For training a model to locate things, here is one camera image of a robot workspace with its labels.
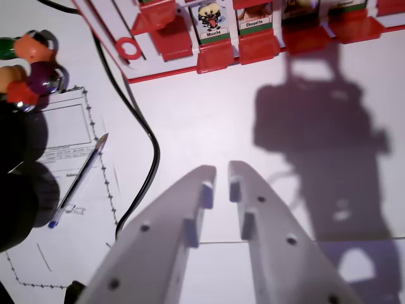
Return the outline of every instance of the red flap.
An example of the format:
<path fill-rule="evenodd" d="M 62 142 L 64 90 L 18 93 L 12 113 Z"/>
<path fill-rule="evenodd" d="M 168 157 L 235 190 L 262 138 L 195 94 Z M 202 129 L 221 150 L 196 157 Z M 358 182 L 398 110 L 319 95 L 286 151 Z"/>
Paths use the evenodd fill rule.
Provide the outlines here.
<path fill-rule="evenodd" d="M 150 35 L 165 61 L 192 56 L 192 42 L 183 17 L 177 15 L 174 21 Z"/>
<path fill-rule="evenodd" d="M 316 20 L 300 27 L 296 24 L 283 26 L 283 40 L 286 50 L 295 55 L 323 49 L 332 38 Z"/>
<path fill-rule="evenodd" d="M 339 16 L 331 16 L 330 29 L 341 43 L 352 43 L 377 39 L 384 31 L 384 26 L 373 17 L 367 17 L 367 11 L 353 11 Z"/>
<path fill-rule="evenodd" d="M 250 8 L 264 3 L 272 2 L 272 0 L 234 0 L 234 10 L 241 10 L 242 8 Z"/>
<path fill-rule="evenodd" d="M 280 44 L 273 30 L 239 36 L 241 65 L 272 59 L 280 52 Z"/>
<path fill-rule="evenodd" d="M 405 0 L 378 0 L 378 16 L 405 12 Z"/>
<path fill-rule="evenodd" d="M 230 39 L 200 46 L 197 73 L 207 73 L 227 68 L 234 62 L 234 50 Z"/>
<path fill-rule="evenodd" d="M 163 29 L 175 18 L 175 0 L 154 0 L 139 4 L 140 13 L 132 27 L 132 35 Z"/>

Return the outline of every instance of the white surface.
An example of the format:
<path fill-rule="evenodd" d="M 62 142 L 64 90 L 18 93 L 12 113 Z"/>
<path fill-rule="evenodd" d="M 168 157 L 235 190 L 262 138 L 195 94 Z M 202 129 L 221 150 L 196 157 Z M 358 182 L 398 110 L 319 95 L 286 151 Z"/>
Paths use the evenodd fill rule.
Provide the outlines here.
<path fill-rule="evenodd" d="M 246 66 L 230 66 L 215 73 L 197 75 L 191 72 L 131 85 L 139 107 L 159 140 L 162 152 L 155 182 L 141 203 L 139 211 L 148 204 L 148 201 L 157 197 L 189 170 L 202 163 L 212 164 L 218 169 L 216 207 L 214 212 L 206 216 L 202 240 L 238 241 L 236 209 L 228 204 L 227 182 L 224 177 L 227 176 L 227 163 L 230 160 L 244 160 L 262 176 L 272 181 L 271 185 L 287 204 L 294 205 L 294 215 L 313 238 L 315 232 L 310 216 L 314 215 L 324 221 L 322 229 L 325 231 L 317 231 L 319 238 L 322 239 L 385 237 L 386 225 L 393 236 L 405 236 L 405 223 L 402 220 L 404 208 L 402 197 L 405 193 L 401 186 L 405 169 L 405 140 L 402 134 L 404 126 L 401 114 L 405 110 L 402 102 L 405 90 L 401 80 L 405 68 L 405 63 L 401 59 L 401 50 L 405 47 L 404 38 L 405 32 L 391 32 L 383 34 L 375 41 L 342 45 L 337 49 L 332 45 L 327 51 L 305 57 L 304 64 L 300 62 L 290 64 L 289 56 L 282 53 L 270 61 Z M 291 70 L 296 76 L 304 77 L 311 82 L 295 81 L 289 72 Z M 312 89 L 305 95 L 300 86 Z M 319 93 L 313 89 L 317 86 Z M 328 96 L 329 91 L 332 95 L 336 94 L 335 97 Z M 291 99 L 295 99 L 285 100 L 287 93 L 291 94 Z M 257 100 L 258 96 L 263 99 L 260 103 Z M 343 98 L 344 105 L 346 97 L 352 103 L 361 102 L 362 108 L 354 109 L 353 113 L 359 112 L 356 115 L 360 115 L 360 111 L 363 111 L 363 114 L 367 113 L 370 116 L 370 125 L 364 121 L 356 124 L 357 118 L 353 116 L 354 114 L 350 115 L 352 112 L 346 106 L 342 108 L 344 110 L 342 113 L 339 112 L 337 106 L 339 99 Z M 320 137 L 320 145 L 331 145 L 337 137 L 336 140 L 343 141 L 344 146 L 349 145 L 347 149 L 342 150 L 344 146 L 339 147 L 340 143 L 337 143 L 342 151 L 341 155 L 334 155 L 330 147 L 316 146 L 309 147 L 314 151 L 306 154 L 308 161 L 304 161 L 305 158 L 302 161 L 294 158 L 290 162 L 288 157 L 277 151 L 277 147 L 275 151 L 269 151 L 271 147 L 267 147 L 266 143 L 255 145 L 257 116 L 263 119 L 262 133 L 270 133 L 274 137 L 278 132 L 272 127 L 276 118 L 272 112 L 268 113 L 271 118 L 266 122 L 264 109 L 266 103 L 272 105 L 271 103 L 275 104 L 280 100 L 284 103 L 294 102 L 291 113 L 296 113 L 292 115 L 292 119 L 295 120 L 300 117 L 299 113 L 306 109 L 299 106 L 300 98 L 306 102 L 315 101 L 309 104 L 308 113 L 305 113 L 299 125 L 301 130 L 305 131 L 306 124 L 315 120 L 308 127 L 309 134 L 302 133 L 302 136 L 307 136 L 304 140 L 310 140 L 312 144 L 311 132 L 317 132 L 314 137 Z M 327 104 L 332 104 L 330 111 L 328 108 L 322 110 L 321 98 Z M 141 138 L 142 131 L 133 127 L 132 121 L 121 120 L 123 125 L 115 123 L 124 112 L 118 110 L 113 112 L 110 108 L 106 124 L 116 130 L 132 129 L 133 136 Z M 326 117 L 325 115 L 333 118 L 333 124 L 328 125 L 327 119 L 322 119 Z M 365 133 L 370 134 L 384 130 L 390 153 L 372 152 L 373 148 L 369 148 L 369 144 L 366 143 L 368 138 L 362 133 L 351 134 L 350 129 L 346 129 L 345 126 L 349 128 L 348 126 L 353 124 L 357 128 L 366 127 Z M 299 141 L 301 135 L 289 134 L 288 130 L 283 128 L 280 132 L 286 134 L 286 143 Z M 348 137 L 347 143 L 344 142 L 345 136 Z M 128 140 L 127 137 L 121 137 L 115 142 L 119 147 L 115 150 L 116 157 L 126 160 L 116 164 L 120 184 L 126 183 L 124 180 L 131 179 L 133 185 L 137 185 L 121 187 L 125 201 L 135 195 L 135 189 L 143 182 L 153 152 L 148 140 L 143 137 L 142 141 L 133 145 L 137 153 L 134 157 L 133 150 L 128 149 L 131 146 Z M 383 141 L 377 141 L 374 148 L 384 150 Z M 365 158 L 366 155 L 368 158 L 371 152 L 374 156 L 368 163 Z M 318 157 L 323 157 L 319 163 L 316 162 Z M 306 174 L 304 177 L 301 176 L 302 172 L 300 176 L 294 173 L 297 170 L 294 167 L 297 162 L 304 165 L 303 168 L 299 168 Z M 328 173 L 327 163 L 332 163 L 330 170 L 333 169 L 334 172 Z M 137 168 L 139 174 L 134 174 L 133 168 Z M 289 171 L 290 175 L 281 178 L 275 176 L 280 172 Z M 310 215 L 305 198 L 300 198 L 302 196 L 300 188 L 302 178 L 310 182 L 318 178 L 317 174 L 322 176 L 320 180 L 314 181 L 315 184 L 309 185 L 310 194 L 316 194 L 316 183 L 319 183 L 320 188 L 329 187 L 330 197 L 325 198 L 324 204 L 322 198 L 316 199 L 321 204 L 320 208 L 327 205 L 330 210 L 324 210 L 326 214 L 322 214 L 317 212 L 317 207 L 312 204 L 311 207 L 315 209 Z M 334 204 L 339 199 L 349 199 L 346 196 L 350 196 L 352 211 L 356 211 L 354 219 L 357 224 L 352 227 L 354 230 L 348 231 L 348 226 L 343 223 L 339 228 L 336 227 L 336 231 L 328 231 L 329 225 L 325 222 L 332 221 L 333 215 L 340 210 Z M 298 204 L 293 202 L 297 199 L 300 201 Z M 364 205 L 364 208 L 358 208 L 359 205 Z"/>

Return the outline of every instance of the printed form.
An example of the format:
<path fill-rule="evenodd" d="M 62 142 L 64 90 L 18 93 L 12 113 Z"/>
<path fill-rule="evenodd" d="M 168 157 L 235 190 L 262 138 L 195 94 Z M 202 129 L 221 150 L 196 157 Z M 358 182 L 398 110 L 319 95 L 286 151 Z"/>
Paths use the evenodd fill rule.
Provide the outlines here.
<path fill-rule="evenodd" d="M 17 170 L 30 172 L 40 210 L 26 240 L 0 255 L 0 280 L 24 303 L 36 302 L 33 296 L 62 303 L 66 287 L 74 280 L 87 284 L 115 241 L 119 188 L 108 141 L 58 226 L 47 226 L 55 204 L 106 133 L 86 95 L 75 87 L 50 96 L 46 107 L 27 115 L 31 160 Z"/>

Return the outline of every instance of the cartoon character picture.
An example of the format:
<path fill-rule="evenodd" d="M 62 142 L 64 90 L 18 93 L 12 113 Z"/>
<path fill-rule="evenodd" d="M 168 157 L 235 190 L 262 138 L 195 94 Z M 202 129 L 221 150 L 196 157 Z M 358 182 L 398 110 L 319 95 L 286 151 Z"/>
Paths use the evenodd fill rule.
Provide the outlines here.
<path fill-rule="evenodd" d="M 190 6 L 189 11 L 201 45 L 230 38 L 226 8 L 205 1 Z"/>
<path fill-rule="evenodd" d="M 202 22 L 203 27 L 208 28 L 208 32 L 220 29 L 219 23 L 223 21 L 220 6 L 215 2 L 203 2 L 198 7 L 198 21 Z"/>
<path fill-rule="evenodd" d="M 245 8 L 243 12 L 238 16 L 238 20 L 240 22 L 249 22 L 269 17 L 271 13 L 267 8 L 267 6 L 268 4 L 264 3 L 260 5 L 251 6 L 250 8 Z"/>

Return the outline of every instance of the screw hole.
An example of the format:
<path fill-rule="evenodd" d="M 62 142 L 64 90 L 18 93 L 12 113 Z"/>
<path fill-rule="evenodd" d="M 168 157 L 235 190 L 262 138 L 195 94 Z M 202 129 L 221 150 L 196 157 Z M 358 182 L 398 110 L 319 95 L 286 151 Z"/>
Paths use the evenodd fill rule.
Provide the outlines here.
<path fill-rule="evenodd" d="M 339 298 L 334 294 L 331 294 L 328 297 L 328 301 L 329 301 L 330 304 L 339 304 L 340 303 Z"/>
<path fill-rule="evenodd" d="M 146 231 L 148 231 L 150 228 L 151 228 L 151 226 L 144 224 L 144 225 L 142 225 L 142 226 L 140 227 L 140 230 L 141 230 L 142 232 L 146 232 Z"/>
<path fill-rule="evenodd" d="M 293 234 L 289 234 L 287 236 L 287 239 L 285 239 L 287 243 L 289 243 L 291 246 L 295 246 L 297 244 L 297 238 Z"/>
<path fill-rule="evenodd" d="M 120 281 L 118 279 L 112 279 L 109 282 L 108 287 L 110 290 L 116 290 L 118 287 L 120 287 Z"/>

